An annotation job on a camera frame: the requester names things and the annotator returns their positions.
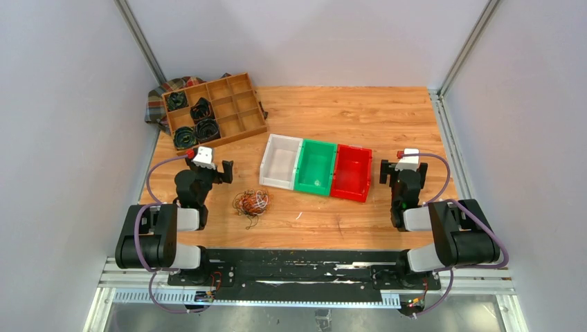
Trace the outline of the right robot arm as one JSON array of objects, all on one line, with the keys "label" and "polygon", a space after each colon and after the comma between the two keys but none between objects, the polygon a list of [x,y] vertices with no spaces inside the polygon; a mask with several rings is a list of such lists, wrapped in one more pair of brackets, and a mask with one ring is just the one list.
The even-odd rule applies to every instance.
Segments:
[{"label": "right robot arm", "polygon": [[382,184],[391,188],[390,219],[401,232],[430,231],[433,242],[403,250],[396,261],[395,277],[404,288],[414,288],[424,275],[452,268],[502,268],[509,262],[475,199],[420,203],[428,165],[401,160],[380,164]]}]

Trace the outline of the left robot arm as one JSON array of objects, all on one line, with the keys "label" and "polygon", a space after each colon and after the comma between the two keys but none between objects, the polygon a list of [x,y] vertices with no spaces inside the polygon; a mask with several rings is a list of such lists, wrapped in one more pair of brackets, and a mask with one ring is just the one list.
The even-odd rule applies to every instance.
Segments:
[{"label": "left robot arm", "polygon": [[208,221],[205,200],[214,184],[233,181],[233,161],[224,160],[222,171],[193,165],[174,178],[176,200],[171,203],[131,205],[115,249],[119,268],[186,270],[196,286],[207,284],[212,267],[205,262],[203,246],[178,242],[179,232],[203,230]]}]

